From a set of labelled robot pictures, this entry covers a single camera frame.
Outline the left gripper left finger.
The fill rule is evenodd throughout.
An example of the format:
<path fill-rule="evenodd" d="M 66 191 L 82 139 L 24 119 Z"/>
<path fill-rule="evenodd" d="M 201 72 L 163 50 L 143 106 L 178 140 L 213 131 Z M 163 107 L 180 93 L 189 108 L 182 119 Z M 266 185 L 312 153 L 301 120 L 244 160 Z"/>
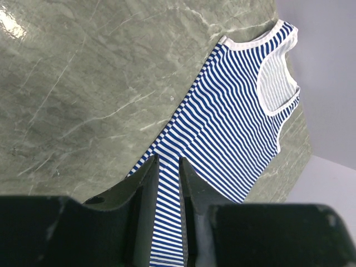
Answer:
<path fill-rule="evenodd" d="M 159 158 L 81 203 L 69 196 L 1 197 L 2 266 L 148 266 Z"/>

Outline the blue white striped tank top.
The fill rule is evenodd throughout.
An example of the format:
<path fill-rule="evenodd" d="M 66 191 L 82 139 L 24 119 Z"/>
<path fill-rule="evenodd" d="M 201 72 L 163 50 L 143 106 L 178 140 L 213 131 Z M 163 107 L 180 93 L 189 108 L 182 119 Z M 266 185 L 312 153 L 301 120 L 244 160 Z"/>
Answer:
<path fill-rule="evenodd" d="M 242 203 L 280 152 L 280 133 L 299 104 L 300 88 L 285 55 L 298 29 L 278 20 L 258 38 L 236 43 L 223 36 L 174 112 L 141 156 L 138 170 L 159 156 L 149 266 L 184 266 L 179 159 L 234 203 Z"/>

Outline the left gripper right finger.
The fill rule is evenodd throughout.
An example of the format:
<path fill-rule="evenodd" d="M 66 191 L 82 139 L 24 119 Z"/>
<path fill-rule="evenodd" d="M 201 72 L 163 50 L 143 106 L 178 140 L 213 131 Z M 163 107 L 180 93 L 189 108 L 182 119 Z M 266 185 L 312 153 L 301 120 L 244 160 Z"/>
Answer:
<path fill-rule="evenodd" d="M 354 266 L 341 217 L 321 204 L 236 204 L 179 161 L 185 266 Z"/>

